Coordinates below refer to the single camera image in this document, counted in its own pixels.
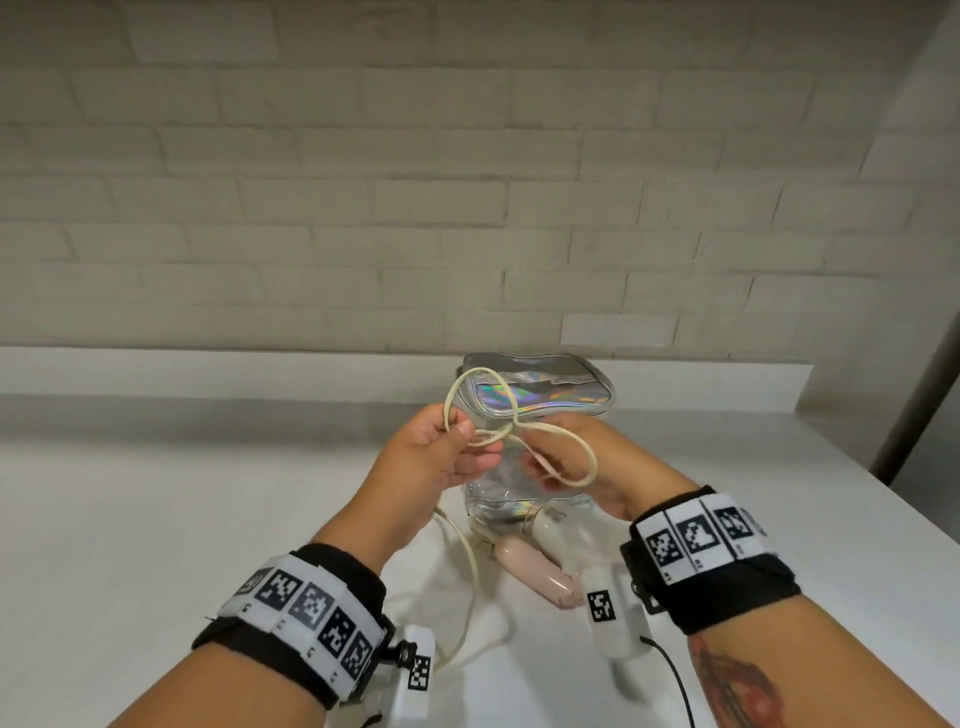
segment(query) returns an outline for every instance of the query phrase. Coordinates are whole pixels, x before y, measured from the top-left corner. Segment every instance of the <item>person's left arm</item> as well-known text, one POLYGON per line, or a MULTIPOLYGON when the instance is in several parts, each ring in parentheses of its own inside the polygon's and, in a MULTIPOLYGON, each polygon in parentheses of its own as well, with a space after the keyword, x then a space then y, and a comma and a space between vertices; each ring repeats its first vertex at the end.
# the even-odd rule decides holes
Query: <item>person's left arm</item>
MULTIPOLYGON (((469 448, 474 428, 460 410, 444 430, 443 408, 422 409, 391 438, 352 500, 313 537, 379 575, 429 521, 446 488, 500 462, 502 443, 469 448)), ((326 711, 295 682, 216 643, 192 652, 116 718, 111 728, 316 728, 326 711)))

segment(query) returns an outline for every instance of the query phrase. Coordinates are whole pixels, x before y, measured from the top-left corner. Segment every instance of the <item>brick wall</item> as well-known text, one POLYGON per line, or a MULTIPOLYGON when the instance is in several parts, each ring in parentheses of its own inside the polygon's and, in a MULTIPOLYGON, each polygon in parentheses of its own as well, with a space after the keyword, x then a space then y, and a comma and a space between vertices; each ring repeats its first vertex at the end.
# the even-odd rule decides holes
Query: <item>brick wall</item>
POLYGON ((960 10, 0 3, 0 343, 804 360, 960 305, 960 10))

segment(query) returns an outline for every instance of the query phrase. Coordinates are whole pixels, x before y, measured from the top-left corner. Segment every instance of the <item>person's left hand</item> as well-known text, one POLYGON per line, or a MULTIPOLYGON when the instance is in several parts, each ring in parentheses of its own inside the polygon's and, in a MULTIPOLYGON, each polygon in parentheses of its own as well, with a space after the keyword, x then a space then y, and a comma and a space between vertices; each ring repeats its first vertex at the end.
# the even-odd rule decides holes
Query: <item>person's left hand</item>
POLYGON ((332 544, 380 573, 398 550, 430 521, 446 488, 479 477, 500 462, 503 443, 469 445, 475 427, 467 415, 430 404, 400 428, 373 463, 356 495, 314 541, 332 544))

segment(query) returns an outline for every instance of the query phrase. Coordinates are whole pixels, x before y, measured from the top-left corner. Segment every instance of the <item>person's right arm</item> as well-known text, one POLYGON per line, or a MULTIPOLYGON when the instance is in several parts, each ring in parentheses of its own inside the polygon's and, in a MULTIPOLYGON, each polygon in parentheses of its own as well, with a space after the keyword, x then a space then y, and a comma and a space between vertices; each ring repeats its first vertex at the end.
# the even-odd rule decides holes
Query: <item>person's right arm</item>
MULTIPOLYGON (((632 521, 698 486, 608 425, 583 415, 547 422, 572 430, 597 455, 590 494, 632 521)), ((528 431, 527 443, 571 478, 587 459, 569 438, 528 431)), ((525 459, 544 484, 532 457, 525 459)), ((834 618, 795 596, 689 638, 690 656, 720 728, 949 728, 948 723, 834 618)))

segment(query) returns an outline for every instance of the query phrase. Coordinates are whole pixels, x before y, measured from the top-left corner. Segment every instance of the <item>person's right hand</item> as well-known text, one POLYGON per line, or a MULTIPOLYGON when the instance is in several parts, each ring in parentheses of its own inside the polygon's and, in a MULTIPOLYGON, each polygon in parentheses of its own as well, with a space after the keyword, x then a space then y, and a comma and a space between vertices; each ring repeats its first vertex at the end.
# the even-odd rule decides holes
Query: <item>person's right hand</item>
MULTIPOLYGON (((632 521, 659 503, 698 487, 595 417, 568 413, 552 415, 543 421, 570 430, 593 448, 597 477, 585 491, 597 505, 619 519, 632 521)), ((564 477, 578 479, 587 474, 587 454, 572 438, 534 429, 522 429, 520 433, 523 441, 549 460, 564 477)), ((548 491, 563 487, 529 451, 524 451, 520 463, 548 491)))

